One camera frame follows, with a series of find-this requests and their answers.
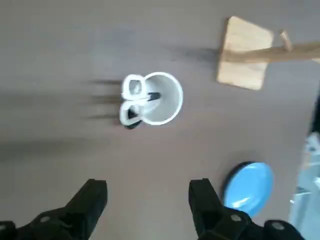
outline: table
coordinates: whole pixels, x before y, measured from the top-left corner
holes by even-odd
[[[274,191],[254,219],[288,219],[318,94],[313,61],[271,63],[251,91],[215,81],[225,19],[232,15],[292,42],[320,38],[316,0],[30,0],[0,3],[0,215],[23,225],[63,206],[88,178],[109,202],[93,239],[196,239],[191,179],[218,190],[242,161],[264,161]],[[184,91],[170,124],[126,130],[119,93],[104,81],[163,71]]]

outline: white scissors handle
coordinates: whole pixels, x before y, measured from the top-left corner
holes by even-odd
[[[134,92],[134,89],[130,89],[130,82],[137,81],[140,84],[136,84],[136,87],[140,88],[138,93]],[[148,98],[146,79],[141,75],[130,74],[122,82],[121,96],[124,100],[140,100]]]

